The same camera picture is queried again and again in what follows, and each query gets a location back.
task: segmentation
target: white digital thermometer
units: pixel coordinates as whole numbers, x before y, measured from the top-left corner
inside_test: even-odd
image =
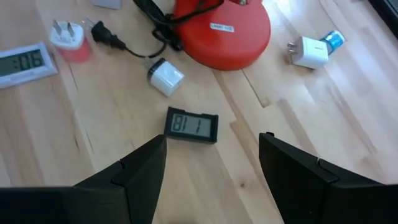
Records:
[[[0,88],[57,73],[43,42],[0,52]]]

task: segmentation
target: wooden surface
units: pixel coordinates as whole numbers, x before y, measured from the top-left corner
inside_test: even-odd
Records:
[[[158,0],[172,11],[172,0]],[[162,133],[168,106],[220,116],[218,142],[168,140],[154,223],[282,223],[257,158],[260,132],[374,180],[398,183],[398,43],[366,1],[266,0],[272,38],[259,60],[220,72],[169,48],[186,74],[170,98],[139,58],[93,43],[88,63],[54,52],[58,75],[0,90],[0,185],[71,185]],[[47,41],[52,19],[102,20],[142,54],[160,47],[131,0],[0,0],[0,49]],[[339,29],[319,70],[295,67],[286,43]]]

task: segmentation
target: digital display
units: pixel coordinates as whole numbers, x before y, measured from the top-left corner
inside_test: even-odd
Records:
[[[175,133],[210,137],[211,120],[182,114],[174,114],[171,131]]]
[[[41,67],[43,65],[44,59],[40,50],[32,50],[30,52],[0,58],[0,77]]]

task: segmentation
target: red plastic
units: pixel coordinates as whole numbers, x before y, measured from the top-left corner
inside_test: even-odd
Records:
[[[87,38],[85,37],[81,46],[76,50],[70,49],[62,49],[59,47],[55,47],[58,52],[62,55],[62,57],[67,62],[74,62],[74,63],[83,63],[90,58],[91,55],[91,47],[88,44]]]
[[[203,7],[219,0],[206,0]],[[199,0],[177,0],[175,17],[193,12]],[[241,6],[224,0],[217,9],[196,16],[177,27],[184,49],[196,61],[219,70],[238,70],[252,64],[266,49],[271,23],[261,0]],[[234,32],[210,29],[210,23],[233,26]]]

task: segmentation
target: black digital thermometer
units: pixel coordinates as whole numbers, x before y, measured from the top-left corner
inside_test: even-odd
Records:
[[[169,107],[164,134],[187,141],[217,142],[218,115],[195,114]]]

